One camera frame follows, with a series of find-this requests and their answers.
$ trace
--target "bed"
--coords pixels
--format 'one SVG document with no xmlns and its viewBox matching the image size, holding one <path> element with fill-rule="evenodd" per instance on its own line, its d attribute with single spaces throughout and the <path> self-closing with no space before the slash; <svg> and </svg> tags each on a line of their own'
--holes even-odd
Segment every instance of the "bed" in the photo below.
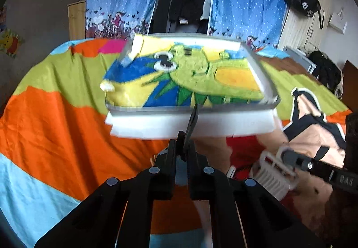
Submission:
<svg viewBox="0 0 358 248">
<path fill-rule="evenodd" d="M 281 98 L 277 128 L 239 138 L 198 138 L 198 151 L 224 172 L 237 167 L 236 179 L 248 176 L 245 166 L 261 151 L 275 153 L 282 144 L 342 167 L 350 110 L 288 56 L 261 54 Z M 0 207 L 26 247 L 107 178 L 134 177 L 168 144 L 110 135 L 99 85 L 118 55 L 106 38 L 59 46 L 23 78 L 0 118 Z M 305 173 L 300 178 L 282 203 L 317 232 L 332 188 Z M 150 247 L 201 247 L 203 239 L 186 186 L 176 186 L 172 201 L 154 203 Z"/>
</svg>

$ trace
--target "bag strap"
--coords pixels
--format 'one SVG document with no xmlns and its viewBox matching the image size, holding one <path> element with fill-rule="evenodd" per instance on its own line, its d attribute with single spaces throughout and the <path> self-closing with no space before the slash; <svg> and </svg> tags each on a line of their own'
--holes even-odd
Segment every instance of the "bag strap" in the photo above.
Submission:
<svg viewBox="0 0 358 248">
<path fill-rule="evenodd" d="M 321 10 L 323 11 L 323 18 L 322 18 L 322 21 L 321 21 Z M 319 28 L 320 28 L 320 29 L 323 29 L 323 23 L 324 23 L 324 10 L 321 8 L 321 6 L 320 6 L 320 9 L 318 10 L 318 19 L 319 19 Z"/>
</svg>

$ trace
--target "wall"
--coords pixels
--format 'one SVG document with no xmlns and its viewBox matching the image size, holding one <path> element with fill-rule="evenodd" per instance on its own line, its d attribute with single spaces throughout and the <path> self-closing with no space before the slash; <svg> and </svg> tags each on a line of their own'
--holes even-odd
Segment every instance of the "wall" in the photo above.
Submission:
<svg viewBox="0 0 358 248">
<path fill-rule="evenodd" d="M 29 69 L 69 40 L 67 4 L 78 0 L 7 0 L 6 24 L 25 39 L 15 59 L 0 53 L 0 107 Z"/>
<path fill-rule="evenodd" d="M 328 25 L 320 49 L 341 68 L 346 60 L 358 67 L 358 7 L 354 0 L 332 0 L 333 13 L 338 13 L 341 8 L 344 8 L 344 18 L 348 21 L 345 34 Z"/>
</svg>

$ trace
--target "green dinosaur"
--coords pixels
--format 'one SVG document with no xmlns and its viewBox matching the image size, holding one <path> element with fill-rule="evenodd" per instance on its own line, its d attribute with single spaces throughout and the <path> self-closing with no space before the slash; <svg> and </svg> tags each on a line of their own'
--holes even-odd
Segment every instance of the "green dinosaur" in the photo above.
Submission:
<svg viewBox="0 0 358 248">
<path fill-rule="evenodd" d="M 229 59 L 228 53 L 220 53 L 220 58 L 215 61 L 208 61 L 204 51 L 197 48 L 188 48 L 184 45 L 174 45 L 168 51 L 168 62 L 170 70 L 158 75 L 145 84 L 166 81 L 169 82 L 157 94 L 161 96 L 170 89 L 180 86 L 177 105 L 180 106 L 189 96 L 194 93 L 195 101 L 203 104 L 209 97 L 212 104 L 227 102 L 245 102 L 250 100 L 261 100 L 262 92 L 240 87 L 225 85 L 215 78 L 219 68 L 249 68 L 246 59 Z"/>
</svg>

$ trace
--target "wardrobe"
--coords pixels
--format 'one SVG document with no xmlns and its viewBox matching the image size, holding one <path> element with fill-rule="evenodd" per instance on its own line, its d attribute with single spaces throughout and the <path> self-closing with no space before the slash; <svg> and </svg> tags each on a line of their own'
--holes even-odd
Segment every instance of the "wardrobe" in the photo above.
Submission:
<svg viewBox="0 0 358 248">
<path fill-rule="evenodd" d="M 323 28 L 320 29 L 318 12 L 314 14 L 313 18 L 308 18 L 289 9 L 283 23 L 278 49 L 282 50 L 288 46 L 308 52 L 315 50 L 315 47 L 320 47 L 332 15 L 332 0 L 319 0 L 319 2 L 322 8 Z"/>
</svg>

